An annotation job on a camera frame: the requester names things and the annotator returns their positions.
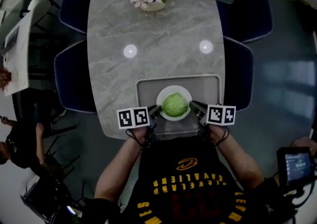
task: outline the black shirt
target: black shirt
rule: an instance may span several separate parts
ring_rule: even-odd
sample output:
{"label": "black shirt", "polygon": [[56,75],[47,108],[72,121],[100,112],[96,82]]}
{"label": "black shirt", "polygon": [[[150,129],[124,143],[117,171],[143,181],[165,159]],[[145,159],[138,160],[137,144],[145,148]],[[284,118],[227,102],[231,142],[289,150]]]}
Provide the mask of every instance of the black shirt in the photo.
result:
{"label": "black shirt", "polygon": [[26,120],[19,121],[7,136],[6,145],[11,155],[11,161],[18,167],[33,168],[40,165],[36,156],[34,124]]}
{"label": "black shirt", "polygon": [[215,146],[198,137],[154,142],[141,155],[139,179],[122,215],[114,203],[94,199],[82,224],[259,223],[267,208],[237,186]]}

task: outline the green cabbage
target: green cabbage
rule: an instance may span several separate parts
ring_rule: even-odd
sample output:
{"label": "green cabbage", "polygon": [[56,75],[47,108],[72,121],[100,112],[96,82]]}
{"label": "green cabbage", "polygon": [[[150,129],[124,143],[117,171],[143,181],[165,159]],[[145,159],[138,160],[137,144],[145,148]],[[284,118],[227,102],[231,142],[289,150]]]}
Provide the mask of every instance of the green cabbage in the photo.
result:
{"label": "green cabbage", "polygon": [[171,94],[163,102],[163,111],[171,117],[182,116],[188,109],[186,99],[179,93]]}

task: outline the blue floor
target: blue floor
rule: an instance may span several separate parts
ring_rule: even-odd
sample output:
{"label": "blue floor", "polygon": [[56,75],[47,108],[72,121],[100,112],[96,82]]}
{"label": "blue floor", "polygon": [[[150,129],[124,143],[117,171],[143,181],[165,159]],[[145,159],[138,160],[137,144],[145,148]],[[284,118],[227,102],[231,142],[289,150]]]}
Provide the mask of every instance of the blue floor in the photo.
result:
{"label": "blue floor", "polygon": [[[230,127],[267,177],[277,172],[276,151],[309,134],[316,102],[316,51],[312,34],[303,30],[289,0],[269,1],[274,30],[248,45],[255,61],[252,103],[237,114],[236,124]],[[81,156],[65,182],[76,200],[80,198],[83,181],[87,182],[85,196],[93,197],[98,177],[123,141],[104,136],[97,115],[69,111],[56,128],[73,124],[78,128],[62,136],[55,149],[59,149],[61,163]],[[137,167],[131,174],[130,187],[136,177]]]}

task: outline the tray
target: tray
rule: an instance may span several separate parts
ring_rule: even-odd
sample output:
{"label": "tray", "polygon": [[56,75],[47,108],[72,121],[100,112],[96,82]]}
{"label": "tray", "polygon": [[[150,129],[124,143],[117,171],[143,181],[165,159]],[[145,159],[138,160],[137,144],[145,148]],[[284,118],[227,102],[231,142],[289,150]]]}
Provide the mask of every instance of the tray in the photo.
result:
{"label": "tray", "polygon": [[[136,83],[136,97],[139,107],[150,107],[156,105],[157,96],[165,87],[178,85],[186,88],[193,100],[206,103],[218,104],[221,102],[221,82],[220,77],[215,74],[181,76],[156,79],[142,79]],[[161,138],[185,137],[197,133],[198,121],[193,112],[180,121],[168,121],[159,116],[156,118],[156,135]]]}

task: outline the white bowl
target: white bowl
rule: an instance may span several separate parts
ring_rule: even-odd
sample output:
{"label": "white bowl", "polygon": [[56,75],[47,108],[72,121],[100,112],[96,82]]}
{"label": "white bowl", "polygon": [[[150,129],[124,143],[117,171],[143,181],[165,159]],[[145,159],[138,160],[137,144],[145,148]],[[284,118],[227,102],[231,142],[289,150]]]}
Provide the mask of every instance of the white bowl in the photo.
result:
{"label": "white bowl", "polygon": [[[165,101],[167,96],[169,96],[171,94],[175,94],[175,93],[181,94],[186,99],[188,104],[192,100],[192,96],[187,91],[187,89],[185,89],[185,88],[183,88],[181,86],[169,86],[169,87],[165,87],[158,94],[157,105],[160,105],[161,107],[163,107],[163,102]],[[191,110],[190,107],[188,107],[187,111],[183,115],[177,116],[177,117],[172,117],[172,116],[167,115],[162,109],[160,115],[162,117],[164,117],[165,119],[170,120],[170,121],[179,121],[179,120],[182,120],[183,118],[185,118],[189,114],[190,110]]]}

